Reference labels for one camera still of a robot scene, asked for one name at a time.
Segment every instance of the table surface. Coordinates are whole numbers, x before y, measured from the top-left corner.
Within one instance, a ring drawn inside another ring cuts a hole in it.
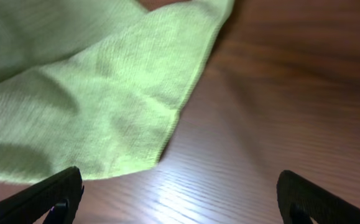
[[[161,163],[86,182],[74,223],[281,223],[284,169],[360,207],[360,0],[236,1]]]

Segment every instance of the towel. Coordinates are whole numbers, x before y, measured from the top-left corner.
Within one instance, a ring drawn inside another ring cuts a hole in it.
[[[0,0],[0,182],[150,169],[233,0]]]

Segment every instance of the dark wood surface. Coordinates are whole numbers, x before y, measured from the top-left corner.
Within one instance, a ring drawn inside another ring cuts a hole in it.
[[[162,162],[86,182],[75,223],[281,223],[284,169],[360,207],[360,0],[237,1]]]

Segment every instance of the cloth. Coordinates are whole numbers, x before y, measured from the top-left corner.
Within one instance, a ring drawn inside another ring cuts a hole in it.
[[[156,165],[233,0],[0,0],[0,182]]]

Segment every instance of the black plastic part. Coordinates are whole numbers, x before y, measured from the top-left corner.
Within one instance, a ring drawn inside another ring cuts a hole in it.
[[[280,174],[277,196],[284,224],[360,224],[359,208],[292,171]]]
[[[65,217],[68,215],[69,201],[67,199],[55,204],[55,206],[48,212],[43,224],[63,223]]]
[[[67,168],[1,201],[0,224],[33,223],[63,200],[67,200],[69,206],[62,222],[55,224],[70,224],[75,219],[82,193],[79,169]]]

